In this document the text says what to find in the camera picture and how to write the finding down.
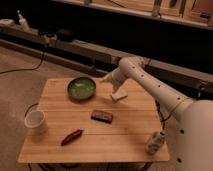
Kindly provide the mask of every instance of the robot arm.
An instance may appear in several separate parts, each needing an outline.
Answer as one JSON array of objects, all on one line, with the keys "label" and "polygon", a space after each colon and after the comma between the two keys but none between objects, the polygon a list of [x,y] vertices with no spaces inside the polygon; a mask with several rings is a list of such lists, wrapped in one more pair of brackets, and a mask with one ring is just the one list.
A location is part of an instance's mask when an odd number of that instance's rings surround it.
[{"label": "robot arm", "polygon": [[193,100],[145,72],[142,69],[144,63],[143,58],[123,58],[119,62],[119,67],[109,73],[103,81],[111,82],[116,92],[126,79],[132,78],[180,121],[181,114]]},{"label": "robot arm", "polygon": [[143,58],[123,58],[119,67],[106,75],[116,92],[126,79],[132,78],[177,119],[177,171],[213,170],[213,101],[193,100],[154,78],[142,68]]}]

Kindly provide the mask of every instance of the wooden plank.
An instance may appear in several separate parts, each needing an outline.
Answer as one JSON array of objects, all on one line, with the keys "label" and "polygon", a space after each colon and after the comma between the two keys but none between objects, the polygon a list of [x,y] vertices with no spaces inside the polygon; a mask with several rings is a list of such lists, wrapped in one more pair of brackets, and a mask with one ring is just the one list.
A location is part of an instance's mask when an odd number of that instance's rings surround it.
[{"label": "wooden plank", "polygon": [[90,119],[91,111],[45,112],[49,132],[47,136],[66,136],[76,129],[83,129],[84,135],[108,134],[151,134],[160,127],[153,111],[108,111],[113,113],[113,122],[106,124]]},{"label": "wooden plank", "polygon": [[128,98],[122,101],[113,102],[110,93],[112,92],[111,84],[100,84],[100,79],[96,80],[96,94],[92,100],[86,102],[72,102],[67,93],[67,86],[71,79],[60,79],[57,82],[54,79],[47,81],[46,87],[41,96],[38,109],[45,111],[91,111],[99,110],[155,110],[155,104],[152,97],[132,80],[127,80],[121,87],[127,92]]},{"label": "wooden plank", "polygon": [[168,161],[166,145],[156,155],[150,156],[144,153],[148,138],[149,135],[82,135],[72,144],[61,147],[60,140],[63,136],[52,136],[48,139],[43,136],[29,136],[19,156],[19,162]]},{"label": "wooden plank", "polygon": [[[127,9],[139,10],[139,11],[152,11],[154,0],[113,0],[115,3],[118,3],[124,6]],[[107,0],[93,0],[93,3],[101,5],[109,5],[114,7],[119,7],[113,2]],[[172,8],[169,7],[170,0],[163,0],[161,4],[161,13],[166,15],[179,16],[179,10],[181,6],[181,1],[178,0],[176,5]]]},{"label": "wooden plank", "polygon": [[[49,79],[46,82],[39,109],[44,111],[48,131],[34,135],[28,131],[19,162],[21,163],[85,163],[167,161],[167,145],[154,156],[144,152],[149,136],[161,129],[153,98],[136,82],[129,79],[122,86],[129,96],[119,102],[109,97],[111,84],[96,82],[96,95],[84,103],[67,96],[71,78]],[[90,119],[94,109],[113,113],[112,124]],[[83,129],[83,135],[61,147],[66,135]]]}]

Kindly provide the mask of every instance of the white sponge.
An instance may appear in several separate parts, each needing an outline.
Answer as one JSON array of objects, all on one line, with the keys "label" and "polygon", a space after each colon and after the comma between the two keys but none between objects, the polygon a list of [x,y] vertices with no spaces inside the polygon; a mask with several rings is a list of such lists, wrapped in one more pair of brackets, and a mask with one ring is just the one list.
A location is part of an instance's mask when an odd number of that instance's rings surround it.
[{"label": "white sponge", "polygon": [[125,90],[118,90],[116,93],[111,94],[111,97],[114,101],[121,100],[127,96],[128,96],[128,94]]}]

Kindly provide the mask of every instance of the bottle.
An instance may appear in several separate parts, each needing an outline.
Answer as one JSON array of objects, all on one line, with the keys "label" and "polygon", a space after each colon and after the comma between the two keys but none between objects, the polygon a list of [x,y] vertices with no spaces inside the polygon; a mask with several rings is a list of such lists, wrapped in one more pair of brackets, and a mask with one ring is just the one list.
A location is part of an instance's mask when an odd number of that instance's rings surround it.
[{"label": "bottle", "polygon": [[165,142],[164,131],[154,132],[147,141],[145,151],[148,154],[153,155],[163,146],[164,142]]},{"label": "bottle", "polygon": [[29,31],[30,27],[27,23],[27,20],[21,15],[20,10],[17,11],[19,17],[19,23],[24,31]]}]

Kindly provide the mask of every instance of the white cup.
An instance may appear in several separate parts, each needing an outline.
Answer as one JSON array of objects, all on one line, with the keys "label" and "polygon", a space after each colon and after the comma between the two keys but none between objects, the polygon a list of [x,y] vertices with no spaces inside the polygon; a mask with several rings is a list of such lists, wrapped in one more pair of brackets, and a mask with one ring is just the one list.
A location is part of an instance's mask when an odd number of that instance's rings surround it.
[{"label": "white cup", "polygon": [[28,113],[25,117],[24,124],[27,128],[32,129],[35,134],[44,133],[48,129],[45,115],[42,111],[32,111]]}]

